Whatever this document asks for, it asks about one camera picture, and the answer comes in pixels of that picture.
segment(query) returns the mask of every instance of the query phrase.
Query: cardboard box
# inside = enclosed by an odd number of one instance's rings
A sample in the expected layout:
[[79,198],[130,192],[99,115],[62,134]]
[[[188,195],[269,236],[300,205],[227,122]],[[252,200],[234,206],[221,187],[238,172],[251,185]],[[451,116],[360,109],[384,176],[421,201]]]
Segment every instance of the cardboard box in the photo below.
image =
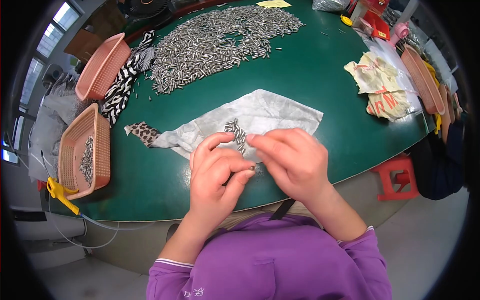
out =
[[116,0],[108,0],[92,13],[63,52],[87,63],[103,41],[119,33],[126,23]]
[[80,29],[63,52],[72,54],[83,63],[87,63],[102,43],[103,40],[97,35]]

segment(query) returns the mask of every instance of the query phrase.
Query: black strap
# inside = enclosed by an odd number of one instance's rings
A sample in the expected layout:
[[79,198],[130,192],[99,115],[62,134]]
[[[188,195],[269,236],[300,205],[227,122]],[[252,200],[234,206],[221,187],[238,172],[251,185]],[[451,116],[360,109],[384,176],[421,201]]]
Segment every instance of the black strap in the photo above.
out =
[[280,207],[273,213],[269,220],[281,220],[294,203],[295,199],[285,200],[282,205],[280,205]]

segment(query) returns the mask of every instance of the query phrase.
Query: yellow cloth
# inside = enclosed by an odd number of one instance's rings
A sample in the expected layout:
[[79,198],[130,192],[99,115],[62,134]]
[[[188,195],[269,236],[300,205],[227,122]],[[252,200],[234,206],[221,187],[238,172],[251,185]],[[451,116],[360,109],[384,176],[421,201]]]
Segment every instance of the yellow cloth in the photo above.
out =
[[436,74],[435,69],[432,67],[432,65],[430,65],[426,61],[423,61],[423,62],[427,66],[427,69],[430,72],[430,74],[432,75],[433,80],[435,81],[435,84],[437,85],[437,88],[438,88],[440,86],[440,82],[438,82],[437,78],[435,77],[435,74]]
[[442,125],[442,118],[440,117],[440,114],[438,112],[433,114],[433,118],[435,119],[435,128],[433,129],[433,133],[438,134],[438,131],[440,130]]
[[400,89],[396,69],[373,52],[364,53],[359,63],[349,62],[343,67],[357,85],[359,94],[368,93],[367,113],[391,121],[407,115],[410,103],[407,93]]
[[266,8],[292,6],[291,4],[286,3],[283,0],[263,1],[263,2],[258,2],[257,5],[260,5],[260,6],[263,6],[263,7],[266,7]]

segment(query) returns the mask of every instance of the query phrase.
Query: zebra striped scarf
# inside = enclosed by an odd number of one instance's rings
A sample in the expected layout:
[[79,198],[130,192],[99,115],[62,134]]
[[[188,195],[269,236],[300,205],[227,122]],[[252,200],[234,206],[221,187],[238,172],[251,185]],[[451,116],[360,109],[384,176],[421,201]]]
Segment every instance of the zebra striped scarf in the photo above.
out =
[[132,55],[115,78],[110,89],[105,94],[105,103],[102,106],[102,116],[108,119],[110,128],[117,122],[120,113],[127,107],[128,98],[132,91],[132,85],[139,72],[148,70],[150,61],[148,55],[142,55],[149,49],[155,32],[145,32],[138,47],[132,49]]

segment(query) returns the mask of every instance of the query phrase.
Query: leopard print fabric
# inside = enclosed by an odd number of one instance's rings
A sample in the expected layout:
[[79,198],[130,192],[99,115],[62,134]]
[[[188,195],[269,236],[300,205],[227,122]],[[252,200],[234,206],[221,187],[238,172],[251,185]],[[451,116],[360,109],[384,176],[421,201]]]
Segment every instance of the leopard print fabric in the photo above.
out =
[[142,143],[145,144],[145,146],[149,147],[152,145],[152,143],[157,139],[158,135],[161,133],[157,129],[148,126],[147,123],[145,122],[139,122],[135,123],[132,125],[127,125],[124,127],[125,132],[127,135],[129,133],[133,133],[134,135],[138,136]]

